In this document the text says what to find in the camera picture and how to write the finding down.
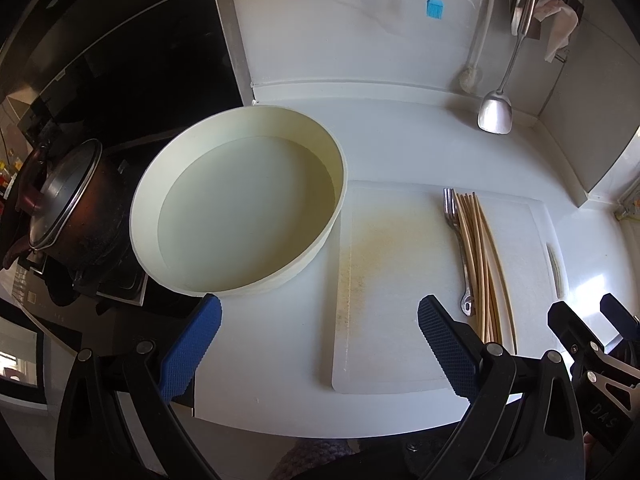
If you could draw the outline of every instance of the metal spatula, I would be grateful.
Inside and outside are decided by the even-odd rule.
[[[520,19],[524,12],[524,6],[527,0],[509,0],[509,10],[511,12],[511,35],[518,36],[518,28],[520,28]],[[531,20],[527,38],[530,40],[539,40],[542,32],[542,23],[535,18]]]
[[[489,92],[480,105],[478,126],[491,134],[508,134],[513,126],[511,102],[504,94],[504,86],[507,84],[509,76],[511,75],[511,69],[513,69],[522,42],[527,37],[535,3],[536,0],[527,0],[525,4],[524,12],[520,19],[520,26],[518,27],[518,41],[516,42],[516,47],[513,49],[513,54],[511,55],[507,72],[505,72],[504,78],[502,78],[502,83],[500,83],[497,90]]]

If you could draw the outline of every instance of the white wall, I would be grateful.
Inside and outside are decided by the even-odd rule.
[[[640,126],[640,45],[611,0],[584,0],[584,5],[567,63],[540,120],[584,189],[610,194],[638,176],[628,174],[640,162],[638,150],[630,150],[627,158],[634,160],[624,161],[624,174],[610,174],[596,188]]]
[[[640,177],[640,127],[614,165],[591,189],[589,198],[618,204]]]
[[[367,81],[460,92],[482,0],[443,0],[443,20],[425,16],[426,0],[234,0],[256,86],[315,80]],[[496,0],[480,62],[477,95],[495,89],[515,38],[508,0]],[[543,60],[542,41],[526,41],[508,95],[538,115],[562,64]]]

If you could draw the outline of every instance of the bottle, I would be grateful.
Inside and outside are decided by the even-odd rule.
[[[22,167],[22,161],[20,160],[20,157],[15,154],[13,148],[9,149],[7,156],[9,157],[9,165],[11,166],[12,170],[20,171],[20,168]]]
[[[4,163],[4,160],[0,160],[0,176],[2,176],[2,178],[7,182],[11,182],[11,178],[12,176],[14,176],[14,174],[10,171],[10,169]]]

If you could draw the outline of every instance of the metal fork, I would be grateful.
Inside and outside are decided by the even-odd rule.
[[[462,270],[465,275],[465,293],[460,300],[460,309],[465,316],[474,314],[474,298],[471,295],[471,284],[469,283],[469,269],[466,263],[465,245],[460,234],[460,218],[458,217],[458,206],[453,195],[454,191],[451,187],[444,189],[444,217],[447,224],[453,229],[460,244],[460,255],[462,256]]]

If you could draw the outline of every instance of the wooden chopstick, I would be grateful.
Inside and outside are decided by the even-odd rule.
[[[463,240],[469,273],[469,283],[476,308],[476,332],[483,342],[503,343],[502,327],[494,273],[490,266],[489,254],[493,253],[501,285],[505,291],[510,316],[511,336],[515,345],[515,330],[511,301],[506,290],[504,271],[495,249],[495,241],[489,229],[484,211],[475,193],[472,195],[454,192],[458,209],[460,235]]]
[[[487,234],[487,238],[489,240],[489,244],[491,245],[492,251],[495,255],[496,266],[498,267],[498,275],[500,276],[500,284],[502,285],[502,290],[504,292],[504,300],[507,304],[507,314],[509,316],[509,326],[511,329],[511,339],[513,340],[513,352],[514,354],[518,353],[518,344],[516,342],[516,327],[513,319],[513,308],[511,307],[511,298],[509,297],[509,289],[507,288],[507,281],[504,279],[504,270],[502,269],[502,263],[500,262],[500,256],[498,256],[498,251],[495,248],[495,240],[494,235],[489,228],[489,224],[486,221],[486,216],[482,209],[480,210],[482,217],[482,224],[484,224],[484,229]]]
[[[476,204],[474,199],[470,198],[471,206],[471,223],[473,225],[473,236],[475,240],[476,249],[476,273],[478,281],[478,298],[476,298],[476,305],[479,306],[479,318],[478,324],[480,325],[480,339],[485,341],[488,338],[488,317],[486,311],[486,277],[484,270],[484,255],[482,254],[482,237],[480,232],[479,215],[476,211]]]

